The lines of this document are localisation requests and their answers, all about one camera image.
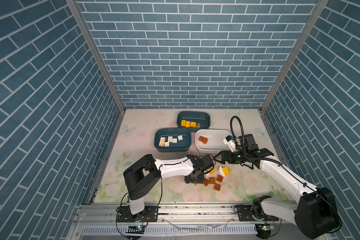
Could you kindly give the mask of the brown hollow lego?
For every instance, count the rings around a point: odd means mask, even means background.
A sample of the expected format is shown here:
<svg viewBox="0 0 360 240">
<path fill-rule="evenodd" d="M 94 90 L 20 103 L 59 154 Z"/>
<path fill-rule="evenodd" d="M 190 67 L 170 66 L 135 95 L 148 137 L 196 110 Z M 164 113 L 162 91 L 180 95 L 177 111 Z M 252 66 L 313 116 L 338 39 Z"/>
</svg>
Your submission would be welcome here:
<svg viewBox="0 0 360 240">
<path fill-rule="evenodd" d="M 207 187 L 209 185 L 209 180 L 208 179 L 204 179 L 204 186 Z"/>
</svg>

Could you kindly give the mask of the white curved lego brick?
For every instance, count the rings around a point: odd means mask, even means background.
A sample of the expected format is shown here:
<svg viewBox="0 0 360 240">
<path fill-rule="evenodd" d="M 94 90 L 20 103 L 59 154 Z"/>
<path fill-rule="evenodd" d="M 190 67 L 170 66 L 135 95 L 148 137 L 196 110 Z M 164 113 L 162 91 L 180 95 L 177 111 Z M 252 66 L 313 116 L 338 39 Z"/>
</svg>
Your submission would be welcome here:
<svg viewBox="0 0 360 240">
<path fill-rule="evenodd" d="M 221 176 L 223 176 L 223 177 L 226 176 L 225 173 L 224 173 L 224 170 L 223 170 L 223 168 L 222 168 L 221 166 L 219 167 L 218 173 L 219 173 L 219 175 L 221 175 Z"/>
</svg>

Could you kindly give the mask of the brown studded lego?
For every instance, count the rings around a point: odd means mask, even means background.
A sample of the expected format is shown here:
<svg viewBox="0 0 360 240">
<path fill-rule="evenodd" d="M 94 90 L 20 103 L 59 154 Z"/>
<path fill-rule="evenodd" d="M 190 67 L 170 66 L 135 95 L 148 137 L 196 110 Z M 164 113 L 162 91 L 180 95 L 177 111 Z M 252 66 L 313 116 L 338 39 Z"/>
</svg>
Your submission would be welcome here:
<svg viewBox="0 0 360 240">
<path fill-rule="evenodd" d="M 209 182 L 211 185 L 214 185 L 216 183 L 216 179 L 214 177 L 210 177 Z"/>
</svg>

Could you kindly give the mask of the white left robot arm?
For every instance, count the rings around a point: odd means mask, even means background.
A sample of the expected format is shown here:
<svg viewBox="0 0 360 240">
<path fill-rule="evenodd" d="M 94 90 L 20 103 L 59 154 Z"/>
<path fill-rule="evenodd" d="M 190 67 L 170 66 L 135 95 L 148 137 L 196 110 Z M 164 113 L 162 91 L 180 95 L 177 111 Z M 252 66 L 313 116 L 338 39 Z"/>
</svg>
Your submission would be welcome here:
<svg viewBox="0 0 360 240">
<path fill-rule="evenodd" d="M 143 156 L 123 173 L 131 214 L 145 211 L 144 197 L 159 180 L 183 176 L 187 184 L 202 184 L 205 175 L 213 168 L 214 162 L 209 155 L 198 157 L 188 154 L 177 160 L 154 159 L 151 154 Z"/>
</svg>

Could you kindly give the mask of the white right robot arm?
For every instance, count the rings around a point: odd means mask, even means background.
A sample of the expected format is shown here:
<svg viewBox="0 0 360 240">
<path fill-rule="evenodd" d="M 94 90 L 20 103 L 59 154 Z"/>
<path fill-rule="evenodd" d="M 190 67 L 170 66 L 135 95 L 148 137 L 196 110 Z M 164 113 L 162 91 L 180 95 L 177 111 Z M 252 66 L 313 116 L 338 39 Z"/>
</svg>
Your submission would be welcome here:
<svg viewBox="0 0 360 240">
<path fill-rule="evenodd" d="M 264 195 L 253 200 L 252 214 L 259 221 L 274 216 L 296 225 L 308 238 L 335 233 L 342 227 L 335 196 L 328 188 L 319 188 L 286 167 L 268 149 L 259 149 L 251 134 L 236 139 L 226 136 L 229 147 L 214 159 L 221 164 L 240 164 L 260 169 L 276 180 L 292 197 L 292 202 L 278 201 Z"/>
</svg>

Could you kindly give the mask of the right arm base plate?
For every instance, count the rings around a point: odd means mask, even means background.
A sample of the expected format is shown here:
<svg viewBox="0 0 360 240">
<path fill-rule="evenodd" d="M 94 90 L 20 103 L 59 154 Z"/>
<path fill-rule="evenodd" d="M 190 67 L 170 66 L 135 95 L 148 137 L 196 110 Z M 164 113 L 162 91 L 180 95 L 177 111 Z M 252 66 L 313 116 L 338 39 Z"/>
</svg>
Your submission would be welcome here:
<svg viewBox="0 0 360 240">
<path fill-rule="evenodd" d="M 253 216 L 252 205 L 236 205 L 234 211 L 237 213 L 240 222 L 257 221 Z"/>
</svg>

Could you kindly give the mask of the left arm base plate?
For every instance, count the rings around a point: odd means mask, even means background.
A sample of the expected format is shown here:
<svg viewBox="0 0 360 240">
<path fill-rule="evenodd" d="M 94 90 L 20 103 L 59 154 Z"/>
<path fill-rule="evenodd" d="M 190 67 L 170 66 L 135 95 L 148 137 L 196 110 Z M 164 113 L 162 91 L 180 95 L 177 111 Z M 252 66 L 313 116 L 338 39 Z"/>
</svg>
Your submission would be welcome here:
<svg viewBox="0 0 360 240">
<path fill-rule="evenodd" d="M 118 208 L 117 222 L 121 223 L 137 223 L 142 221 L 157 222 L 159 207 L 147 206 L 145 209 L 133 215 L 129 206 L 121 206 Z"/>
</svg>

